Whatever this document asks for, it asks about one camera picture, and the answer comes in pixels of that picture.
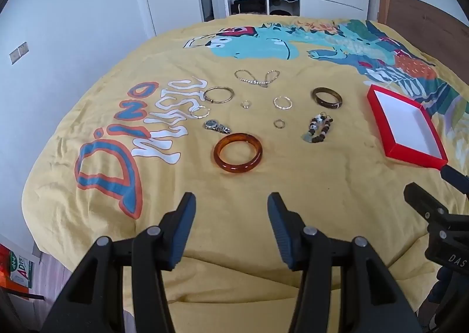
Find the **orange green box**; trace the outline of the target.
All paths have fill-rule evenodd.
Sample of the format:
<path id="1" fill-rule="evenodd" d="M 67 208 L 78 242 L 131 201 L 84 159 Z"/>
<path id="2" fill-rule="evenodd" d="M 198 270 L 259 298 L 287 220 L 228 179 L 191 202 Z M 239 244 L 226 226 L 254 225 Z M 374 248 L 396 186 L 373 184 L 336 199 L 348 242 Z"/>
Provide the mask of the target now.
<path id="1" fill-rule="evenodd" d="M 33 263 L 1 246 L 0 285 L 9 290 L 29 293 L 33 285 Z"/>

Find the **twisted silver hoop earring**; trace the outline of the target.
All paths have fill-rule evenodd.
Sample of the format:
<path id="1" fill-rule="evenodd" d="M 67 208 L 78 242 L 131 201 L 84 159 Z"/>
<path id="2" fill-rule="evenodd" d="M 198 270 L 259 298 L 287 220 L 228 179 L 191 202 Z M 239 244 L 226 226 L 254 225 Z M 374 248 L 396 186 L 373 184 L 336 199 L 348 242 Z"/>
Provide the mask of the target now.
<path id="1" fill-rule="evenodd" d="M 288 111 L 293 107 L 293 101 L 288 96 L 277 96 L 273 99 L 273 105 L 281 111 Z"/>
<path id="2" fill-rule="evenodd" d="M 199 106 L 197 109 L 190 111 L 193 119 L 205 119 L 211 113 L 211 109 L 205 106 Z"/>

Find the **amber orange bangle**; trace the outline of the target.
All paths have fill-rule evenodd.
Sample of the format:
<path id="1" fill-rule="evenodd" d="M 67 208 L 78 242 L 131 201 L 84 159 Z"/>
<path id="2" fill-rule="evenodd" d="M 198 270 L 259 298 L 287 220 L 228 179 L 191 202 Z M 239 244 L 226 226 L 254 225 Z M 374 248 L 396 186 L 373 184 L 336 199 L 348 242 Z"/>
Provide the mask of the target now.
<path id="1" fill-rule="evenodd" d="M 225 172 L 248 173 L 258 166 L 263 155 L 261 141 L 248 133 L 232 133 L 221 138 L 213 149 L 213 160 Z"/>

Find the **yellow dinosaur print duvet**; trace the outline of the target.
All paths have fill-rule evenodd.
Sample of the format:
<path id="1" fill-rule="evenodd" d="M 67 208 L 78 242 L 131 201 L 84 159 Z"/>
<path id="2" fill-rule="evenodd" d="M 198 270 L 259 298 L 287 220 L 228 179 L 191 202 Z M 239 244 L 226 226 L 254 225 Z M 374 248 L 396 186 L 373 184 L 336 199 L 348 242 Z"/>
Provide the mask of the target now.
<path id="1" fill-rule="evenodd" d="M 428 111 L 449 163 L 468 171 L 468 86 L 397 31 L 369 21 L 232 16 L 162 34 L 73 106 L 22 196 L 41 250 L 75 269 L 95 239 L 128 239 L 186 192 L 196 217 L 164 275 L 178 332 L 285 332 L 299 273 L 267 214 L 286 206 L 327 236 L 362 235 L 412 307 L 436 281 L 415 182 L 450 211 L 468 199 L 437 170 L 389 159 L 366 94 L 378 85 Z"/>

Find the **dark brown bangle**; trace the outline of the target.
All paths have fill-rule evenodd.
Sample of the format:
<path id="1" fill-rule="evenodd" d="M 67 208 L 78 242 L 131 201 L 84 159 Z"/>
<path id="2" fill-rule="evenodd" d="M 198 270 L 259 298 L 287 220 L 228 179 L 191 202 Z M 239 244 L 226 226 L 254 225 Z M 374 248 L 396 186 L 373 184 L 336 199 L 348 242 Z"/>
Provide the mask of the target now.
<path id="1" fill-rule="evenodd" d="M 328 87 L 314 88 L 311 97 L 318 105 L 327 109 L 339 109 L 344 103 L 342 96 Z"/>

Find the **thin rose gold bangle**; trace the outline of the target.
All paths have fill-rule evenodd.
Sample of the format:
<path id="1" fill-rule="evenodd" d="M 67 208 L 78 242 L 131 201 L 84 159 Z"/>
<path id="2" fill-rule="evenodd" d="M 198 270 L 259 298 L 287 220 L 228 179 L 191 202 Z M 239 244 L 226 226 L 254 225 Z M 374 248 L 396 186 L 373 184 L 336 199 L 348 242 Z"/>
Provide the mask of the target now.
<path id="1" fill-rule="evenodd" d="M 203 93 L 203 100 L 211 104 L 229 103 L 235 97 L 235 92 L 230 87 L 210 87 Z"/>

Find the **brown wooden headboard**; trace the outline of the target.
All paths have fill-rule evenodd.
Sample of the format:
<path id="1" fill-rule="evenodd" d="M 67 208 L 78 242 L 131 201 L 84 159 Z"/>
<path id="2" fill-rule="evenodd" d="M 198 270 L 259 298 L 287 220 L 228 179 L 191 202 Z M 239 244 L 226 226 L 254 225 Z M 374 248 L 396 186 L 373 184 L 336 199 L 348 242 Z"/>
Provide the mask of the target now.
<path id="1" fill-rule="evenodd" d="M 468 81 L 468 27 L 420 0 L 380 0 L 378 22 Z"/>

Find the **silver wrist watch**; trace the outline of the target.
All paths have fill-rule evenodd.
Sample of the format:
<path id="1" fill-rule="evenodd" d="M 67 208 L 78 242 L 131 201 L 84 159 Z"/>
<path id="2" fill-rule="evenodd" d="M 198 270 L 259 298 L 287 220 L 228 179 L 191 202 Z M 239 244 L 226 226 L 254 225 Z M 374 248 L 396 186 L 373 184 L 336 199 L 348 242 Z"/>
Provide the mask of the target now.
<path id="1" fill-rule="evenodd" d="M 212 131 L 215 131 L 217 133 L 222 133 L 222 134 L 230 134 L 231 133 L 231 129 L 221 123 L 219 123 L 217 120 L 215 119 L 210 119 L 210 120 L 207 120 L 204 124 L 203 124 L 203 127 L 206 129 L 206 130 L 212 130 Z"/>

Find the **wall light switch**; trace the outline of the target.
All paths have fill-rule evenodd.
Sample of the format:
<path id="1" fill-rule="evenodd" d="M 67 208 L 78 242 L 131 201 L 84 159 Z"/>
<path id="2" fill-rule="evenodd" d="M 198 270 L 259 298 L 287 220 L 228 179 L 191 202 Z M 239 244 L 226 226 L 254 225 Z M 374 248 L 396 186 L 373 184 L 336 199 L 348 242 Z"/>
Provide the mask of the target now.
<path id="1" fill-rule="evenodd" d="M 14 51 L 10 53 L 10 62 L 14 65 L 21 57 L 29 52 L 29 46 L 27 42 L 19 45 Z"/>

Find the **red white jewelry box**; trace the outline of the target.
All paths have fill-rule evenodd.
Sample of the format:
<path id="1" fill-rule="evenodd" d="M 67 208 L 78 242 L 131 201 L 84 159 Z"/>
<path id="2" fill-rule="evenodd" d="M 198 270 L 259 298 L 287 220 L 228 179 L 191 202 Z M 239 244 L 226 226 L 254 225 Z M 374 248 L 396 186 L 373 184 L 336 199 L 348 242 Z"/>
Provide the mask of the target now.
<path id="1" fill-rule="evenodd" d="M 375 84 L 366 98 L 387 157 L 437 170 L 448 163 L 440 136 L 420 103 Z"/>

